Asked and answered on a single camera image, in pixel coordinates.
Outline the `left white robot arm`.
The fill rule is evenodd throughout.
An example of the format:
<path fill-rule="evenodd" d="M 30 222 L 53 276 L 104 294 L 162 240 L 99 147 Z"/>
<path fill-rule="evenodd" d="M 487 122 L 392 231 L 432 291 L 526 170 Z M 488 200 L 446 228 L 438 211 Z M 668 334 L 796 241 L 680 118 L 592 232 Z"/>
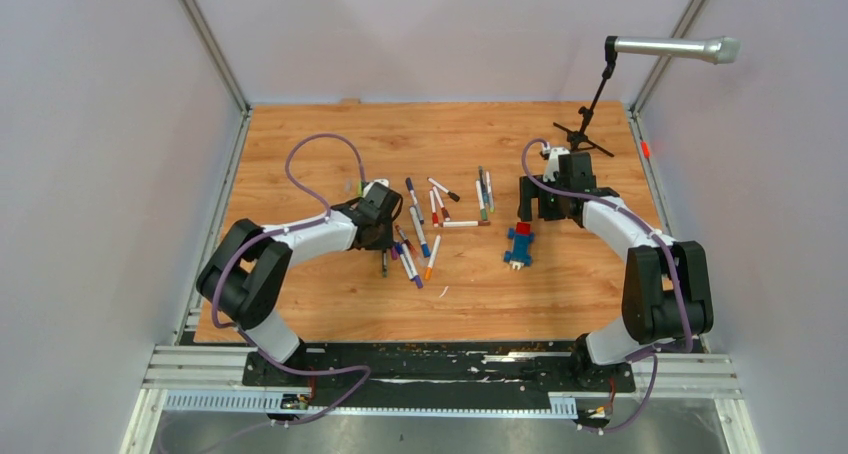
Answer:
<path fill-rule="evenodd" d="M 276 311 L 287 271 L 330 253 L 387 249 L 401 206 L 401 194 L 374 181 L 361 197 L 299 224 L 238 220 L 201 269 L 195 290 L 270 357 L 271 378 L 296 386 L 306 374 L 306 360 L 296 353 L 302 340 Z"/>

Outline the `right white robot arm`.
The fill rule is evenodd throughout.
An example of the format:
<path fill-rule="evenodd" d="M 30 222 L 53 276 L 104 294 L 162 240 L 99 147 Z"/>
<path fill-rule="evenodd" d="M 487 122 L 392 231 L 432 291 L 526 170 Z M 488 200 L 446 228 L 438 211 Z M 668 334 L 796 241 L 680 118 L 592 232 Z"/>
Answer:
<path fill-rule="evenodd" d="M 714 324 L 703 246 L 653 228 L 614 189 L 598 186 L 589 153 L 544 143 L 540 155 L 544 173 L 520 179 L 519 218 L 570 219 L 625 264 L 620 316 L 573 344 L 567 371 L 575 385 L 596 391 L 628 362 L 691 352 Z"/>

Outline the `clear cap grey pen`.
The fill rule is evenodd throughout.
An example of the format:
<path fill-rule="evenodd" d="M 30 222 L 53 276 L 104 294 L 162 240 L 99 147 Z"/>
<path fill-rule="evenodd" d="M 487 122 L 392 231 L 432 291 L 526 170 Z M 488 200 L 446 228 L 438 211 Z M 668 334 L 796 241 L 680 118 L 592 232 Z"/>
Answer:
<path fill-rule="evenodd" d="M 490 209 L 489 194 L 487 190 L 485 171 L 482 166 L 478 166 L 478 181 L 481 188 L 481 197 L 486 209 Z"/>

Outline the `dark green cap pen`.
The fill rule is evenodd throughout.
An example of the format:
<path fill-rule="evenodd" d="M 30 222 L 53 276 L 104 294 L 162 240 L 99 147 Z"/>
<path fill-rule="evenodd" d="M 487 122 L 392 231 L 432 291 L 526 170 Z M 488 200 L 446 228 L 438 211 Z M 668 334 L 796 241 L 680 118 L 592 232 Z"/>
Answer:
<path fill-rule="evenodd" d="M 381 276 L 382 276 L 382 278 L 388 277 L 388 266 L 389 266 L 388 250 L 382 250 L 381 251 Z"/>

